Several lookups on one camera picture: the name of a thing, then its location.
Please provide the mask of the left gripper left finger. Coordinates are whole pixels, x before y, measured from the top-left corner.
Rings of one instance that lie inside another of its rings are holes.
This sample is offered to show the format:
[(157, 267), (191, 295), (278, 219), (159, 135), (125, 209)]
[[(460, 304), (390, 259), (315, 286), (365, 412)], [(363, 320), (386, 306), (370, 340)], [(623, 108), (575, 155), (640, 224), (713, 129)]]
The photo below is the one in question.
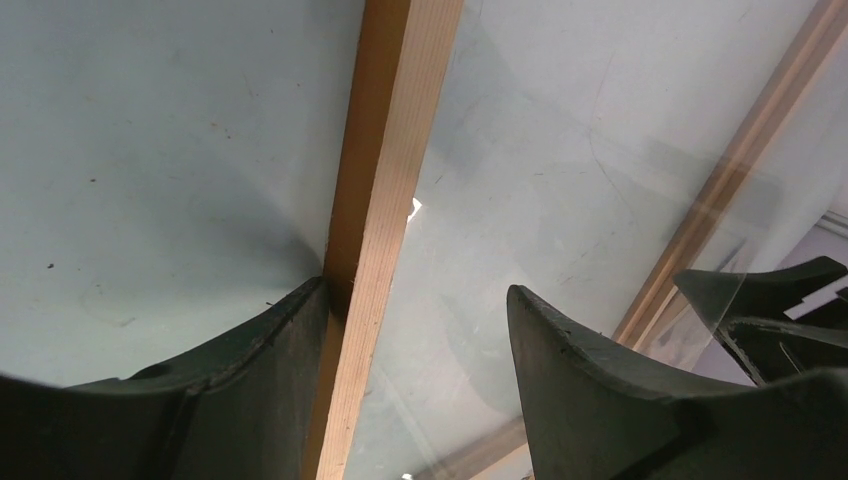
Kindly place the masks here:
[(249, 321), (126, 379), (1, 380), (5, 479), (296, 479), (328, 292), (312, 278)]

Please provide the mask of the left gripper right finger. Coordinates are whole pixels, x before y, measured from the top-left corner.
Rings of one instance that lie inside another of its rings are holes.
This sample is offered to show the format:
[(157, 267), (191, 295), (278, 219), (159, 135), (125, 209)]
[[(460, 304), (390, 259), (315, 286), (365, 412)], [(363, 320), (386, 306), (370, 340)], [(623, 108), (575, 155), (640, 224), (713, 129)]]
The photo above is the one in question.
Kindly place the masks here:
[(843, 479), (847, 373), (763, 387), (699, 376), (571, 320), (530, 289), (508, 327), (539, 479)]

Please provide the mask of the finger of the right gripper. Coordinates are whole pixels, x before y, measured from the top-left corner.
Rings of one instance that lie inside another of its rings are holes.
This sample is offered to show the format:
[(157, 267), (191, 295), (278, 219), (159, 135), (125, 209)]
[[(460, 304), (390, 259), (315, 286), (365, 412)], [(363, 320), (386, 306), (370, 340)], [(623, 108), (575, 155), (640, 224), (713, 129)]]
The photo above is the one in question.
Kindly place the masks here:
[(846, 266), (819, 256), (765, 273), (688, 269), (675, 274), (673, 281), (703, 324), (715, 331), (723, 320), (736, 317), (785, 320), (786, 310), (846, 276)]
[(847, 317), (809, 313), (797, 320), (725, 317), (715, 339), (758, 386), (816, 369), (847, 366)]

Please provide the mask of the wooden picture frame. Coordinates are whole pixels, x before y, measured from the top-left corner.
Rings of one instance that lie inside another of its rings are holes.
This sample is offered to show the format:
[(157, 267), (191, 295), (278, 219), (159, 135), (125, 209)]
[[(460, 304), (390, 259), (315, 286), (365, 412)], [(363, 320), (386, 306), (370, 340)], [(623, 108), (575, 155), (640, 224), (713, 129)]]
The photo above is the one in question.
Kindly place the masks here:
[(689, 366), (673, 276), (773, 268), (846, 143), (843, 1), (367, 2), (306, 477), (530, 476), (508, 288)]

